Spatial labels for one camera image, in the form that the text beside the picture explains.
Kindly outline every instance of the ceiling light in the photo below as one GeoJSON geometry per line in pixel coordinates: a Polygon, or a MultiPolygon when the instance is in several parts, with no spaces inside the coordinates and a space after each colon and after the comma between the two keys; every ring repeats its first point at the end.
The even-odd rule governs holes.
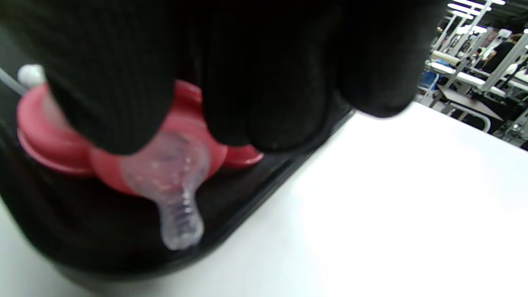
{"type": "MultiPolygon", "coordinates": [[[[493,3],[498,4],[498,5],[506,4],[506,2],[504,2],[503,0],[492,0],[492,1],[493,1],[493,3]]],[[[468,1],[468,0],[453,0],[453,2],[466,4],[467,6],[473,6],[474,8],[478,8],[478,9],[484,8],[483,4],[478,4],[478,3],[475,3],[475,2],[472,2],[472,1],[468,1]]]]}
{"type": "Polygon", "coordinates": [[[488,32],[488,29],[483,28],[483,27],[479,27],[479,26],[474,26],[473,27],[473,31],[475,31],[477,33],[486,33],[486,32],[488,32]]]}
{"type": "Polygon", "coordinates": [[[453,8],[454,10],[459,10],[459,11],[467,12],[470,14],[474,14],[474,15],[480,15],[480,11],[476,11],[476,10],[473,10],[473,9],[470,9],[470,8],[467,8],[461,5],[453,4],[453,3],[448,4],[447,7],[453,8]]]}
{"type": "Polygon", "coordinates": [[[473,16],[470,15],[470,14],[465,14],[463,12],[460,12],[460,11],[450,11],[450,13],[454,14],[454,15],[458,15],[458,16],[461,16],[461,17],[465,17],[469,20],[472,20],[473,19],[473,16]]]}
{"type": "Polygon", "coordinates": [[[466,4],[467,6],[473,6],[474,8],[480,8],[480,9],[484,8],[484,5],[478,4],[478,3],[475,3],[475,2],[471,2],[471,1],[468,1],[468,0],[453,0],[453,2],[466,4]]]}

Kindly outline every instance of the clear silicone nipple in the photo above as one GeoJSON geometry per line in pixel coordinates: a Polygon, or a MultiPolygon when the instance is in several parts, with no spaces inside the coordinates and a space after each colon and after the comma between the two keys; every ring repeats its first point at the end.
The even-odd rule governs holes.
{"type": "Polygon", "coordinates": [[[209,166],[209,150],[202,142],[172,132],[161,132],[144,149],[121,159],[128,186],[158,205],[162,240],[170,250],[186,249],[202,238],[194,194],[209,166]]]}

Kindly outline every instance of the finger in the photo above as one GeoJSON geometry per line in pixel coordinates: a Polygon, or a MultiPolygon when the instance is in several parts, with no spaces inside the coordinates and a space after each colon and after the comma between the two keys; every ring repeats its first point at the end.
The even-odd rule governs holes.
{"type": "Polygon", "coordinates": [[[246,117],[253,71],[251,22],[237,12],[217,7],[206,17],[202,85],[209,131],[234,146],[249,144],[246,117]]]}
{"type": "Polygon", "coordinates": [[[150,141],[173,99],[172,1],[4,1],[77,131],[116,154],[150,141]]]}
{"type": "Polygon", "coordinates": [[[260,151],[306,152],[329,135],[325,50],[340,10],[311,12],[269,16],[274,22],[259,38],[248,133],[260,151]]]}
{"type": "Polygon", "coordinates": [[[414,99],[446,1],[388,1],[381,7],[377,2],[348,1],[346,5],[338,88],[363,112],[377,117],[396,115],[414,99]]]}

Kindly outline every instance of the fluorescent light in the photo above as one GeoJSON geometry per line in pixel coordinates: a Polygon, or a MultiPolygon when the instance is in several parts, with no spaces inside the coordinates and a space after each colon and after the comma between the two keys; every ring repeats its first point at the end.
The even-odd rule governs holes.
{"type": "Polygon", "coordinates": [[[469,24],[463,26],[462,28],[464,28],[465,31],[469,31],[469,32],[476,32],[476,33],[486,33],[486,32],[488,32],[488,29],[486,29],[484,27],[479,27],[479,26],[473,26],[473,29],[470,31],[469,29],[471,28],[471,25],[469,25],[469,24]]]}
{"type": "Polygon", "coordinates": [[[460,12],[460,11],[451,11],[451,13],[454,14],[454,15],[458,15],[458,16],[461,16],[461,17],[465,17],[465,18],[467,18],[467,19],[469,19],[469,20],[472,20],[472,19],[473,19],[473,16],[472,16],[472,15],[470,15],[470,14],[465,14],[465,13],[460,12]]]}
{"type": "Polygon", "coordinates": [[[479,26],[474,26],[473,27],[473,31],[475,31],[477,33],[486,33],[486,32],[488,32],[488,29],[483,28],[483,27],[479,27],[479,26]]]}
{"type": "Polygon", "coordinates": [[[470,8],[467,8],[461,5],[453,4],[453,3],[448,4],[447,7],[453,8],[454,10],[459,10],[459,11],[467,12],[470,14],[474,14],[474,15],[480,15],[480,11],[476,11],[476,10],[473,10],[473,9],[470,9],[470,8]]]}
{"type": "MultiPolygon", "coordinates": [[[[498,5],[504,5],[506,4],[506,2],[504,2],[503,0],[492,0],[493,3],[495,4],[498,4],[498,5]]],[[[478,4],[478,3],[475,3],[475,2],[472,2],[472,1],[468,1],[468,0],[453,0],[453,2],[458,2],[458,3],[462,3],[462,4],[466,4],[467,6],[473,6],[474,8],[478,8],[478,9],[482,9],[484,8],[484,5],[483,4],[478,4]]],[[[491,7],[488,7],[488,9],[486,9],[487,11],[490,11],[492,10],[491,7]]]]}
{"type": "Polygon", "coordinates": [[[484,5],[478,4],[478,3],[475,3],[475,2],[471,2],[471,1],[468,1],[468,0],[453,0],[453,2],[466,4],[467,6],[473,6],[474,8],[480,8],[480,9],[484,8],[484,5]]]}
{"type": "Polygon", "coordinates": [[[469,33],[469,28],[468,27],[457,28],[457,31],[455,32],[455,34],[459,34],[459,35],[463,35],[463,34],[466,34],[466,33],[469,33]]]}

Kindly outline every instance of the person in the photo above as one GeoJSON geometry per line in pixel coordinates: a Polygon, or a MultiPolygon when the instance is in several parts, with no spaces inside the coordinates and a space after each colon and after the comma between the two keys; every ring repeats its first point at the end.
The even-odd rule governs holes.
{"type": "Polygon", "coordinates": [[[498,65],[504,60],[506,55],[512,50],[513,46],[517,44],[519,39],[521,38],[521,35],[514,34],[512,37],[501,44],[499,44],[491,54],[489,54],[488,58],[484,62],[484,66],[482,67],[482,70],[492,73],[497,69],[498,65]]]}
{"type": "Polygon", "coordinates": [[[338,100],[376,117],[412,102],[444,13],[445,0],[0,1],[0,25],[43,66],[71,126],[119,155],[160,129],[175,79],[202,89],[220,143],[310,153],[338,100]],[[375,13],[358,31],[363,12],[375,13]]]}
{"type": "Polygon", "coordinates": [[[477,49],[477,51],[471,56],[471,65],[475,65],[475,62],[477,62],[478,58],[482,54],[482,49],[477,49]]]}

